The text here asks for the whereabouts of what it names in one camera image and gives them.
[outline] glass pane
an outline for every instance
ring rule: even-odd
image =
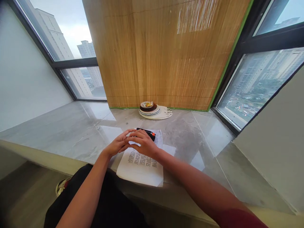
[[[106,99],[99,67],[81,67],[61,70],[79,99]]]
[[[55,61],[96,57],[81,0],[18,0]]]
[[[303,0],[272,0],[254,35],[304,22]]]
[[[245,54],[217,108],[243,128],[304,62],[304,47]]]

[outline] black window frame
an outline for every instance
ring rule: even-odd
[[[22,25],[24,26],[25,30],[31,36],[41,53],[43,54],[44,58],[50,64],[51,68],[62,82],[63,86],[71,96],[74,101],[93,101],[93,102],[107,102],[106,99],[80,99],[77,98],[76,94],[74,93],[72,87],[70,86],[67,79],[62,74],[62,69],[71,69],[71,68],[79,68],[79,67],[97,67],[98,62],[96,57],[91,58],[82,58],[82,59],[73,59],[73,60],[65,60],[65,61],[55,61],[49,52],[49,50],[44,45],[43,41],[40,39],[39,35],[36,33],[35,28],[33,28],[30,21],[28,21],[27,15],[24,13],[23,9],[19,6],[17,0],[5,0],[8,5],[11,7],[13,12],[16,14]]]
[[[288,2],[288,0],[274,0],[276,4]],[[283,83],[283,85],[273,94],[273,96],[263,105],[263,107],[251,118],[251,120],[241,129],[237,129],[216,107],[219,103],[229,82],[237,69],[237,66],[244,54],[275,51],[290,48],[304,47],[304,22],[288,27],[280,28],[271,32],[253,36],[271,0],[254,0],[248,14],[240,38],[237,41],[223,80],[219,86],[217,94],[211,105],[211,110],[227,125],[231,132],[238,136],[248,124],[266,107],[266,105],[278,94],[278,92],[292,79],[297,71],[304,65],[302,63],[298,69]]]

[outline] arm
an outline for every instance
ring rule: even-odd
[[[253,215],[242,202],[212,178],[159,149],[145,131],[133,132],[127,140],[139,143],[141,146],[132,144],[129,147],[157,160],[178,178],[194,202],[215,221],[220,212],[229,209],[240,209]]]
[[[108,163],[112,156],[128,148],[127,134],[133,131],[136,130],[125,131],[101,152],[92,170],[61,217],[57,228],[88,228],[91,226]]]

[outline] window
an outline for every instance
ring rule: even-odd
[[[81,0],[8,3],[74,100],[107,101]]]
[[[99,67],[71,68],[61,71],[77,98],[106,99]]]
[[[304,22],[303,0],[272,0],[254,35],[268,33]]]
[[[81,0],[18,1],[55,61],[96,57]]]
[[[218,109],[242,129],[304,62],[304,47],[243,55]]]
[[[303,65],[304,2],[254,1],[212,109],[238,135]]]

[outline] black pants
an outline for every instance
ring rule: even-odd
[[[56,227],[92,167],[87,164],[75,173],[66,189],[47,210],[44,228]],[[91,227],[123,226],[148,227],[138,207],[115,186],[113,177],[107,172]]]

